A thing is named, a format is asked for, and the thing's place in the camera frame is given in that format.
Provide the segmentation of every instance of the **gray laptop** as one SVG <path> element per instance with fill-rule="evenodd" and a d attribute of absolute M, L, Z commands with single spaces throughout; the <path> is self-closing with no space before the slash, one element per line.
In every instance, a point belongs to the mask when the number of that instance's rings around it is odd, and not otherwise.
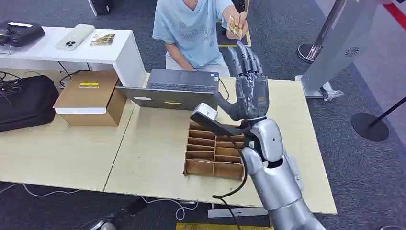
<path fill-rule="evenodd" d="M 146 88 L 116 88 L 141 107 L 194 110 L 203 102 L 216 108 L 218 73 L 153 69 Z"/>

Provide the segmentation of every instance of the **cardboard compartment tray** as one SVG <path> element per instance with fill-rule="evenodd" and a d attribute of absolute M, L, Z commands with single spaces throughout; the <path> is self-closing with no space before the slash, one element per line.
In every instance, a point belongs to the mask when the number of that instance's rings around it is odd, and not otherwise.
<path fill-rule="evenodd" d="M 231 139 L 239 148 L 244 143 L 243 135 L 232 136 Z M 191 122 L 183 174 L 190 173 L 241 180 L 244 167 L 237 149 L 227 137 L 216 136 Z"/>

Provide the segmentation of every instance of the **black cable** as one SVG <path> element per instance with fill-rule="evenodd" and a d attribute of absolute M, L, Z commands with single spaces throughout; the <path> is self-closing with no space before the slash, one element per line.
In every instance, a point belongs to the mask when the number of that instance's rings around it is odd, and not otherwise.
<path fill-rule="evenodd" d="M 228 140 L 234 145 L 234 148 L 237 149 L 238 153 L 239 153 L 240 156 L 241 156 L 242 163 L 243 163 L 243 165 L 244 165 L 244 178 L 243 178 L 241 184 L 240 184 L 236 189 L 234 189 L 233 191 L 231 191 L 231 192 L 229 192 L 229 193 L 226 193 L 226 194 L 224 194 L 224 195 L 213 195 L 212 197 L 213 197 L 214 199 L 225 198 L 225 197 L 227 197 L 227 196 L 231 196 L 232 194 L 234 194 L 234 193 L 240 191 L 240 189 L 245 185 L 245 182 L 247 181 L 247 177 L 248 177 L 248 173 L 247 173 L 247 163 L 246 163 L 246 161 L 245 161 L 244 155 L 242 155 L 241 150 L 238 148 L 237 144 L 231 139 L 231 137 L 230 137 L 229 135 L 227 135 L 227 137 L 228 137 Z"/>
<path fill-rule="evenodd" d="M 227 202 L 226 202 L 223 198 L 219 198 L 219 199 L 224 203 L 224 205 L 227 207 L 228 211 L 230 211 L 231 216 L 233 217 L 234 222 L 236 223 L 236 226 L 237 226 L 238 230 L 241 230 L 241 227 L 240 227 L 240 225 L 238 224 L 237 219 L 236 219 L 236 216 L 234 216 L 234 213 L 233 213 L 233 211 L 231 210 L 230 205 L 228 205 Z"/>
<path fill-rule="evenodd" d="M 221 84 L 223 85 L 224 89 L 225 89 L 226 92 L 227 92 L 227 98 L 226 98 L 226 100 L 228 100 L 228 98 L 230 97 L 230 94 L 228 93 L 228 90 L 227 90 L 226 86 L 224 85 L 223 81 L 222 81 L 220 78 L 218 78 L 218 79 L 220 80 Z"/>
<path fill-rule="evenodd" d="M 60 61 L 58 61 L 59 65 L 64 69 L 65 73 L 67 74 L 66 76 L 64 76 L 60 81 L 59 84 L 62 85 L 63 87 L 65 86 L 63 81 L 69 77 L 69 79 L 72 78 L 73 75 L 83 72 L 83 71 L 90 71 L 90 64 L 88 62 L 86 62 L 86 64 L 88 65 L 88 69 L 81 69 L 81 70 L 77 70 L 71 74 L 68 73 L 68 71 L 66 70 L 66 68 L 62 65 L 62 63 Z"/>
<path fill-rule="evenodd" d="M 0 71 L 0 73 L 3 74 L 3 76 L 0 77 L 0 97 L 4 97 L 12 105 L 11 101 L 9 100 L 9 98 L 7 98 L 7 96 L 16 95 L 21 93 L 21 91 L 23 91 L 22 85 L 20 84 L 22 78 L 4 71 Z M 13 76 L 17 78 L 17 80 L 4 80 L 7 75 Z"/>
<path fill-rule="evenodd" d="M 243 163 L 243 165 L 244 165 L 244 179 L 242 180 L 241 184 L 240 184 L 236 189 L 234 189 L 233 191 L 231 191 L 231 192 L 229 192 L 229 193 L 227 193 L 227 194 L 224 194 L 224 195 L 213 195 L 212 197 L 213 197 L 214 199 L 219 199 L 219 200 L 221 200 L 221 201 L 227 206 L 227 209 L 230 211 L 231 215 L 233 216 L 234 222 L 236 223 L 236 225 L 237 225 L 237 227 L 238 227 L 238 230 L 241 230 L 239 224 L 237 223 L 236 216 L 234 216 L 233 211 L 231 211 L 230 206 L 227 204 L 227 202 L 224 200 L 224 198 L 227 197 L 227 196 L 231 196 L 232 194 L 235 194 L 236 192 L 240 191 L 241 188 L 245 185 L 245 182 L 247 181 L 247 178 L 248 178 L 247 162 L 245 161 L 244 155 L 242 154 L 241 149 L 238 148 L 238 146 L 237 146 L 237 144 L 235 143 L 235 141 L 233 141 L 229 135 L 227 135 L 227 138 L 228 138 L 228 140 L 233 144 L 234 148 L 237 149 L 238 153 L 240 154 L 241 161 L 242 161 L 242 163 Z"/>

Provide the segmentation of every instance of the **robot finger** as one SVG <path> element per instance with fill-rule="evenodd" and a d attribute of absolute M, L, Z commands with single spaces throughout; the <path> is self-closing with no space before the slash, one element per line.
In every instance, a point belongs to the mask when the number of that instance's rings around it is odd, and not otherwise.
<path fill-rule="evenodd" d="M 252 64 L 252 71 L 254 73 L 257 73 L 258 72 L 258 63 L 255 58 L 256 56 L 255 56 L 254 52 L 252 52 L 252 49 L 250 47 L 247 46 L 246 49 L 248 51 L 248 58 Z"/>
<path fill-rule="evenodd" d="M 231 58 L 233 59 L 234 68 L 236 68 L 237 76 L 243 75 L 240 60 L 238 59 L 237 52 L 233 48 L 228 48 L 231 53 Z"/>
<path fill-rule="evenodd" d="M 248 52 L 247 49 L 245 48 L 245 45 L 241 41 L 237 41 L 237 47 L 240 49 L 242 59 L 244 60 L 245 72 L 246 73 L 251 72 L 252 71 L 251 62 L 249 61 Z"/>
<path fill-rule="evenodd" d="M 254 59 L 255 59 L 255 61 L 257 62 L 258 73 L 259 73 L 259 74 L 263 74 L 264 71 L 262 70 L 261 62 L 259 61 L 259 57 L 258 57 L 256 54 L 254 54 Z"/>

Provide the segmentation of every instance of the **laptop keyboard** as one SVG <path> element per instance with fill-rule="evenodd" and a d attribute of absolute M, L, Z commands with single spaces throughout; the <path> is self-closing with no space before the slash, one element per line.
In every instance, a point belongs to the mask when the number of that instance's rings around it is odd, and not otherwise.
<path fill-rule="evenodd" d="M 179 84 L 165 84 L 165 83 L 152 83 L 149 86 L 152 89 L 163 90 L 179 90 L 179 91 L 192 91 L 192 92 L 215 92 L 215 86 L 202 86 L 202 85 L 179 85 Z"/>

